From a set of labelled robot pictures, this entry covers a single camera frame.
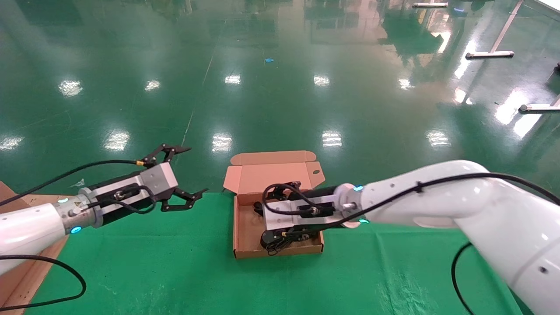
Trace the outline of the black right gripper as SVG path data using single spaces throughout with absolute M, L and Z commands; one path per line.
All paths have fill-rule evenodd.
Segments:
M 292 192 L 299 192 L 300 181 L 272 184 L 265 189 L 265 200 L 287 200 Z M 303 191 L 304 200 L 315 201 L 335 194 L 338 186 L 316 188 Z M 307 241 L 318 237 L 318 232 L 303 227 L 289 227 L 264 231 L 261 235 L 261 247 L 266 251 L 282 251 L 294 242 Z

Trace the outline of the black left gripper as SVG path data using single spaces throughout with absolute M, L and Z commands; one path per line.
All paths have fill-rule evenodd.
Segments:
M 191 147 L 170 146 L 163 143 L 152 153 L 140 159 L 140 166 L 150 169 L 161 163 L 170 163 L 174 156 L 191 149 Z M 158 155 L 162 152 L 164 157 L 158 161 Z M 190 210 L 208 191 L 208 188 L 204 188 L 189 193 L 177 187 L 178 182 L 172 172 L 133 172 L 93 184 L 90 186 L 90 200 L 97 204 L 93 207 L 96 215 L 94 225 L 102 227 L 130 214 L 150 213 L 157 202 L 161 202 L 163 213 Z M 177 197 L 182 200 L 182 203 L 170 204 L 172 197 Z

